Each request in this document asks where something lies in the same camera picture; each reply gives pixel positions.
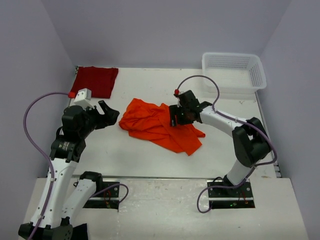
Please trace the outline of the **orange t shirt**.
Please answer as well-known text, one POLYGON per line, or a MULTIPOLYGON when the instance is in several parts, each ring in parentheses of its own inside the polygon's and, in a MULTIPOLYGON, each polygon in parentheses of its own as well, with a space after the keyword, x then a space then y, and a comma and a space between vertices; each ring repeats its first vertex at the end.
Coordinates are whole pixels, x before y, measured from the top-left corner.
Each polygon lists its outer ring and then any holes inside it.
POLYGON ((140 140, 150 141, 174 153, 191 156, 201 146, 200 138, 206 134, 192 124, 170 126, 169 106, 156 105, 133 98, 126 108, 119 127, 128 135, 140 140))

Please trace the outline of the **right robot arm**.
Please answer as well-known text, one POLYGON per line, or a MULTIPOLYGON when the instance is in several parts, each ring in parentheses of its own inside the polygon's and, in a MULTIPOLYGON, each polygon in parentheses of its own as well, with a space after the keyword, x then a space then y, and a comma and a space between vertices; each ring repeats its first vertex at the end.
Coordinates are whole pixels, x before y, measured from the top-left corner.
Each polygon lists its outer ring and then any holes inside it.
POLYGON ((241 185, 249 178, 257 163, 272 150, 261 121, 249 120, 217 110, 212 103, 199 102, 191 90, 174 91, 177 104, 169 106, 170 126, 189 125, 194 122, 214 127, 232 138, 235 163, 219 185, 227 196, 241 191, 241 185))

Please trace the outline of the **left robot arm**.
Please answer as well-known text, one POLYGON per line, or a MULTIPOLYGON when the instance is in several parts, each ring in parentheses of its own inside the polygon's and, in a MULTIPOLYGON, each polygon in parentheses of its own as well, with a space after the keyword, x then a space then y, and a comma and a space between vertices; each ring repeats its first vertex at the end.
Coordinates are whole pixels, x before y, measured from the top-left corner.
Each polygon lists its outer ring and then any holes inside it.
POLYGON ((91 196, 103 193, 102 175, 86 171, 69 199, 68 184, 86 147, 85 139, 94 130, 116 124, 119 111, 103 100, 96 106, 72 105, 63 111, 62 126, 56 131, 49 155, 49 171, 44 192, 29 222, 21 224, 18 235, 25 240, 70 240, 76 215, 91 196))

